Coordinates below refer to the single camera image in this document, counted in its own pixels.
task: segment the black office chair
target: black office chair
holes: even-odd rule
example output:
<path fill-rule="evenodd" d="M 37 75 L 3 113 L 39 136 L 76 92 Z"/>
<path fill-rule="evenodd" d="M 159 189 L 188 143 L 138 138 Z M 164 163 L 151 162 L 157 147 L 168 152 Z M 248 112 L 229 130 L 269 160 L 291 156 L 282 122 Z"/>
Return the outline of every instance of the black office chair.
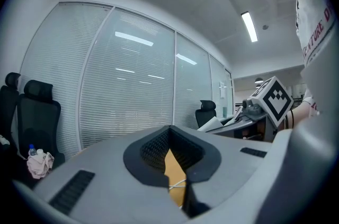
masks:
<path fill-rule="evenodd" d="M 200 109 L 195 111 L 195 118 L 197 119 L 199 128 L 210 119 L 217 116 L 215 102 L 210 100 L 200 100 L 200 102 Z"/>
<path fill-rule="evenodd" d="M 57 127 L 61 106 L 52 99 L 53 85 L 30 80 L 19 96 L 17 122 L 20 154 L 27 158 L 29 145 L 54 156 L 53 169 L 65 162 L 57 148 Z"/>
<path fill-rule="evenodd" d="M 12 138 L 11 126 L 19 99 L 19 92 L 17 91 L 19 77 L 20 74 L 9 73 L 5 79 L 6 86 L 2 86 L 0 89 L 0 135 L 10 142 L 9 148 L 15 153 L 17 150 Z"/>

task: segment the ceiling light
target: ceiling light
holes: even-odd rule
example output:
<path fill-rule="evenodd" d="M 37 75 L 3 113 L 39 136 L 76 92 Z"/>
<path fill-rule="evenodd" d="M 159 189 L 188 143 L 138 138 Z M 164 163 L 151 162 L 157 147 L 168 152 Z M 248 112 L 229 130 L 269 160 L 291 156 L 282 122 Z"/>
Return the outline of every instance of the ceiling light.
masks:
<path fill-rule="evenodd" d="M 263 83 L 264 82 L 264 80 L 262 79 L 262 78 L 257 78 L 255 81 L 254 81 L 254 83 L 255 84 L 261 84 L 261 83 Z"/>
<path fill-rule="evenodd" d="M 253 21 L 252 21 L 252 18 L 249 12 L 243 13 L 242 18 L 245 22 L 245 25 L 247 27 L 247 30 L 248 30 L 249 36 L 251 37 L 252 42 L 258 41 L 258 38 L 256 37 L 254 24 L 253 24 Z"/>
<path fill-rule="evenodd" d="M 119 38 L 124 38 L 124 39 L 127 39 L 127 40 L 136 41 L 136 42 L 148 45 L 148 46 L 153 46 L 153 44 L 154 44 L 153 42 L 150 42 L 148 40 L 144 40 L 144 39 L 141 39 L 141 38 L 138 38 L 138 37 L 134 37 L 132 35 L 120 33 L 120 32 L 115 32 L 115 36 L 119 37 Z"/>
<path fill-rule="evenodd" d="M 120 71 L 126 71 L 126 73 L 135 73 L 135 71 L 132 71 L 132 70 L 119 69 L 119 68 L 115 68 L 115 69 L 120 70 Z"/>
<path fill-rule="evenodd" d="M 164 79 L 164 77 L 159 77 L 159 76 L 154 76 L 154 75 L 148 75 L 149 77 L 154 77 L 154 78 L 159 78 L 159 79 Z"/>
<path fill-rule="evenodd" d="M 182 55 L 179 54 L 179 53 L 176 55 L 176 57 L 178 57 L 178 58 L 180 58 L 180 59 L 182 59 L 182 60 L 184 60 L 184 61 L 186 61 L 186 62 L 188 62 L 188 63 L 191 63 L 192 65 L 197 64 L 197 62 L 195 62 L 195 61 L 193 61 L 193 60 L 191 60 L 191 59 L 189 59 L 189 58 L 187 58 L 187 57 L 185 57 L 185 56 L 182 56 Z"/>

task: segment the black vent grille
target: black vent grille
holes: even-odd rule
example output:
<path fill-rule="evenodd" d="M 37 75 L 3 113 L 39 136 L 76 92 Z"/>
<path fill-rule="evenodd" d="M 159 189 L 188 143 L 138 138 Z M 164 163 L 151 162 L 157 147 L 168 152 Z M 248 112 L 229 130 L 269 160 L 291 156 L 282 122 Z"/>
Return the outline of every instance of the black vent grille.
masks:
<path fill-rule="evenodd" d="M 68 215 L 94 177 L 94 173 L 79 171 L 50 201 L 50 205 Z"/>
<path fill-rule="evenodd" d="M 255 150 L 255 149 L 250 149 L 250 148 L 242 148 L 240 151 L 245 154 L 250 154 L 250 155 L 262 157 L 262 158 L 264 158 L 267 154 L 267 152 L 265 151 Z"/>

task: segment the plastic bottle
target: plastic bottle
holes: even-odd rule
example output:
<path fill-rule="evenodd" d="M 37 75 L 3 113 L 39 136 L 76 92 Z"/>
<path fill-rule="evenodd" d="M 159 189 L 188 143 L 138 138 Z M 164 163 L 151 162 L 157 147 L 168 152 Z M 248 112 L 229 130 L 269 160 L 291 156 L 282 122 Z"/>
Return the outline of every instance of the plastic bottle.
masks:
<path fill-rule="evenodd" d="M 32 155 L 37 155 L 37 151 L 36 151 L 36 149 L 34 148 L 34 145 L 33 145 L 33 144 L 30 144 L 29 155 L 30 155 L 30 156 L 32 156 Z"/>

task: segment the white wall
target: white wall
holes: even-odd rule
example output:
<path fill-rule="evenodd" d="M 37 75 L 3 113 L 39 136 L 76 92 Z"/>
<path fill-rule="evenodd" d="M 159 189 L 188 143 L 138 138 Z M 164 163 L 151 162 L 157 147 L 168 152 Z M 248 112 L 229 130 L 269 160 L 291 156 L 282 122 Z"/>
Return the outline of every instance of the white wall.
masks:
<path fill-rule="evenodd" d="M 0 84 L 19 72 L 29 43 L 55 0 L 7 0 L 0 15 Z"/>
<path fill-rule="evenodd" d="M 248 97 L 250 97 L 254 92 L 256 91 L 256 89 L 249 89 L 246 91 L 236 91 L 234 94 L 234 103 L 242 103 L 243 100 L 247 99 Z"/>
<path fill-rule="evenodd" d="M 300 98 L 302 94 L 305 94 L 306 91 L 306 84 L 297 84 L 293 86 L 286 87 L 288 93 L 292 96 L 292 98 Z M 251 96 L 256 91 L 256 88 L 254 89 L 248 89 L 245 91 L 236 91 L 234 94 L 234 103 L 242 103 L 244 99 Z"/>
<path fill-rule="evenodd" d="M 129 9 L 143 15 L 149 16 L 158 22 L 161 22 L 178 32 L 184 34 L 186 37 L 200 45 L 207 52 L 218 59 L 228 70 L 231 70 L 230 63 L 220 50 L 207 40 L 202 34 L 193 29 L 191 26 L 176 18 L 171 13 L 163 10 L 160 7 L 154 6 L 149 2 L 143 0 L 60 0 L 60 1 L 82 1 L 82 2 L 99 2 L 103 4 L 115 5 L 121 8 Z"/>
<path fill-rule="evenodd" d="M 262 60 L 236 64 L 233 67 L 233 78 L 243 78 L 246 76 L 264 74 L 269 71 L 282 70 L 295 66 L 303 65 L 301 49 L 289 57 L 271 57 Z"/>

